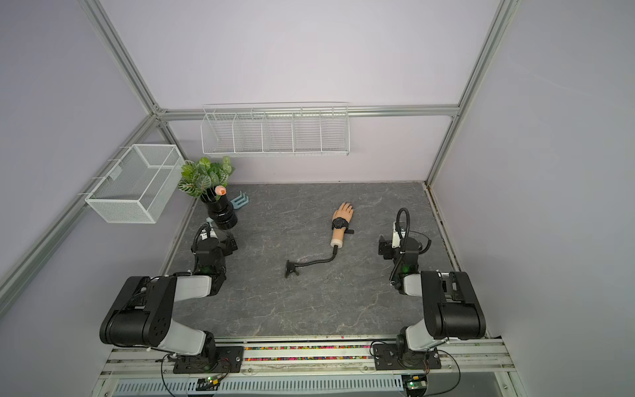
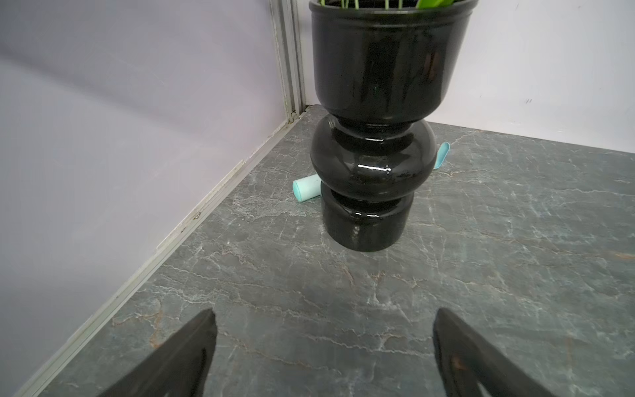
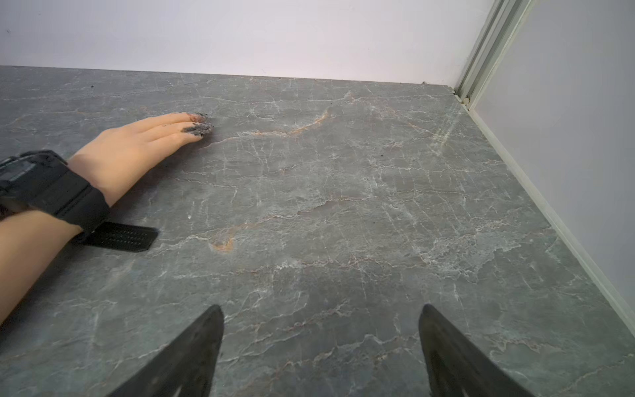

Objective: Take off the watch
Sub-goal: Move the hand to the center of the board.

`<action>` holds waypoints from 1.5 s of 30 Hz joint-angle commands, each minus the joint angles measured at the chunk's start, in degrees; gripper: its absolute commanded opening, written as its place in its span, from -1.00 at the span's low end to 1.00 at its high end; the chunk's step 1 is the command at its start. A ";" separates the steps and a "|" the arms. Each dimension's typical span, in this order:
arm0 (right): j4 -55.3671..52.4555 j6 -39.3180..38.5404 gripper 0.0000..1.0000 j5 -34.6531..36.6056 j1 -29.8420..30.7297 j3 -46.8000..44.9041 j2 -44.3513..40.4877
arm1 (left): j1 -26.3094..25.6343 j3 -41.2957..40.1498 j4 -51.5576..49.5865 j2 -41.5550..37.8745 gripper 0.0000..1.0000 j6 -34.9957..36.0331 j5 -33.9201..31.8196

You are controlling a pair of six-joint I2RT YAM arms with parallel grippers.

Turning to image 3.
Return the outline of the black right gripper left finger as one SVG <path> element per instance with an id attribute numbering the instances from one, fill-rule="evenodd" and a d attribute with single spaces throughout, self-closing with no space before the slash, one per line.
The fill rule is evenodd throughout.
<path id="1" fill-rule="evenodd" d="M 223 334 L 223 311 L 215 304 L 110 395 L 208 396 Z"/>

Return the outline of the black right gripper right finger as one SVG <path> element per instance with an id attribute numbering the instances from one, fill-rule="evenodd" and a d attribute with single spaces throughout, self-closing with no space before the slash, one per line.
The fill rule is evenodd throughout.
<path id="1" fill-rule="evenodd" d="M 425 304 L 418 331 L 432 396 L 530 396 L 433 305 Z"/>

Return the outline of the black digital wrist watch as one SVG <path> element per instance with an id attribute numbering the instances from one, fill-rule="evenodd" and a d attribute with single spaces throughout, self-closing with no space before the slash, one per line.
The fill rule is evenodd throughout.
<path id="1" fill-rule="evenodd" d="M 26 152 L 1 161 L 1 216 L 38 210 L 82 228 L 73 243 L 143 252 L 159 236 L 156 228 L 112 223 L 104 195 L 51 150 Z"/>

